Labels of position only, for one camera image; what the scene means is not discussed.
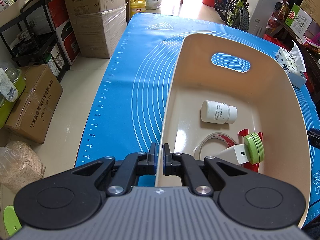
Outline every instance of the white cloth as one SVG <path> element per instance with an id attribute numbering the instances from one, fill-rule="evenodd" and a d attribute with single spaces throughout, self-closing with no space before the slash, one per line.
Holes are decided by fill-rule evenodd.
<path id="1" fill-rule="evenodd" d="M 10 81 L 5 71 L 0 68 L 0 93 L 9 102 L 14 102 L 18 99 L 19 92 L 14 84 Z"/>

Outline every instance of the black metal shelf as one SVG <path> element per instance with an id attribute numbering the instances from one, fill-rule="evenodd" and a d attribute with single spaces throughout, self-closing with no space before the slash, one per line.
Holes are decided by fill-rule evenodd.
<path id="1" fill-rule="evenodd" d="M 39 45 L 37 44 L 34 35 L 32 34 L 32 30 L 31 27 L 27 21 L 27 17 L 33 13 L 36 9 L 43 7 L 47 22 L 50 26 L 51 29 L 51 36 L 48 38 L 48 40 L 42 45 L 42 47 L 40 48 Z M 36 52 L 34 53 L 30 53 L 27 55 L 22 55 L 19 57 L 16 57 L 12 50 L 10 49 L 7 41 L 5 40 L 4 36 L 2 35 L 2 33 L 6 30 L 8 30 L 9 28 L 13 27 L 14 25 L 17 25 L 19 30 L 22 31 L 22 28 L 20 26 L 20 22 L 24 22 L 29 35 L 31 37 L 32 42 L 34 43 L 35 47 L 36 47 Z M 19 61 L 30 61 L 30 62 L 43 62 L 43 64 L 47 64 L 45 58 L 44 58 L 44 53 L 47 51 L 47 49 L 49 48 L 49 46 L 55 41 L 55 43 L 57 44 L 59 51 L 61 53 L 61 56 L 65 62 L 64 66 L 62 67 L 62 69 L 60 70 L 59 75 L 57 76 L 58 81 L 60 82 L 65 74 L 65 72 L 67 70 L 70 69 L 70 65 L 68 63 L 68 60 L 66 58 L 66 56 L 64 55 L 64 51 L 59 43 L 59 40 L 57 38 L 57 34 L 55 32 L 55 30 L 53 29 L 53 26 L 51 24 L 47 9 L 45 7 L 45 1 L 44 0 L 30 0 L 28 1 L 20 10 L 20 15 L 15 17 L 14 19 L 12 19 L 11 21 L 7 22 L 5 25 L 0 27 L 0 37 L 3 40 L 6 48 L 9 50 L 11 56 L 12 56 L 12 60 L 17 63 L 18 67 L 21 67 Z"/>

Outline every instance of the green bowl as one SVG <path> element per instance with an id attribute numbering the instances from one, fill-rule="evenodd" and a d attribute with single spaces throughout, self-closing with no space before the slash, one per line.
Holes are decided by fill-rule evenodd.
<path id="1" fill-rule="evenodd" d="M 15 87 L 18 90 L 19 96 L 21 96 L 22 92 L 24 91 L 26 87 L 26 82 L 23 79 L 22 71 L 19 70 L 19 76 L 16 78 L 16 80 L 13 82 Z M 0 102 L 0 129 L 4 126 L 5 122 L 7 121 L 9 114 L 14 106 L 14 104 L 17 102 L 9 102 L 7 99 L 3 98 Z"/>

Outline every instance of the white curved lines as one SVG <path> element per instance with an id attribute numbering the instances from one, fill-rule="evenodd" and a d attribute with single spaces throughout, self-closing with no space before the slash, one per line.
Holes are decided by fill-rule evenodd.
<path id="1" fill-rule="evenodd" d="M 185 36 L 192 33 L 206 33 L 239 41 L 259 49 L 254 44 L 223 31 L 224 29 L 221 32 L 191 31 L 173 35 L 165 41 L 159 41 L 159 44 L 143 59 L 135 75 L 131 94 L 132 124 L 141 150 L 148 149 L 149 141 L 159 144 L 169 86 L 176 59 Z M 238 71 L 246 71 L 250 68 L 250 65 L 246 64 L 242 59 L 232 56 L 226 58 L 225 55 L 217 55 L 214 58 L 214 63 L 216 64 L 216 62 L 220 62 L 220 65 Z"/>
<path id="2" fill-rule="evenodd" d="M 158 106 L 158 111 L 159 111 L 159 116 L 160 116 L 161 124 L 163 123 L 163 120 L 162 120 L 162 115 L 161 115 L 160 106 L 159 106 L 159 83 L 160 83 L 160 78 L 161 78 L 161 76 L 162 76 L 162 71 L 163 71 L 163 69 L 165 68 L 168 60 L 172 57 L 172 55 L 173 55 L 173 57 L 172 57 L 170 63 L 175 59 L 176 52 L 180 50 L 180 46 L 181 46 L 180 43 L 178 43 L 174 48 L 172 48 L 172 49 L 170 50 L 170 52 L 172 52 L 173 49 L 177 48 L 177 49 L 176 49 L 175 51 L 173 51 L 169 56 L 166 57 L 167 60 L 164 62 L 163 66 L 162 66 L 162 68 L 161 68 L 161 71 L 160 71 L 160 73 L 159 73 L 159 78 L 158 78 L 156 93 L 157 93 L 157 106 Z M 159 67 L 161 66 L 162 61 L 160 62 L 159 66 L 158 66 L 158 68 L 157 68 L 157 70 L 156 70 L 156 74 L 157 74 L 157 72 L 158 72 L 158 70 L 159 70 Z M 170 68 L 170 63 L 169 63 L 169 65 L 166 67 L 165 73 L 167 72 L 168 68 Z M 153 88 L 154 88 L 154 82 L 155 82 L 156 74 L 155 74 L 154 79 L 153 79 L 152 90 L 153 90 Z"/>

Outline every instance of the green bicycle frame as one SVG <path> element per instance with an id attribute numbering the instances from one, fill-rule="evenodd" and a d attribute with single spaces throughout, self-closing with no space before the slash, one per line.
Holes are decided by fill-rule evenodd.
<path id="1" fill-rule="evenodd" d="M 230 15 L 228 22 L 227 22 L 227 26 L 232 26 L 232 24 L 233 24 L 232 19 L 234 19 L 236 17 L 236 14 L 237 14 L 239 8 L 244 7 L 244 3 L 245 3 L 244 0 L 239 0 L 237 2 L 237 4 L 234 5 L 234 9 L 231 11 L 231 15 Z"/>

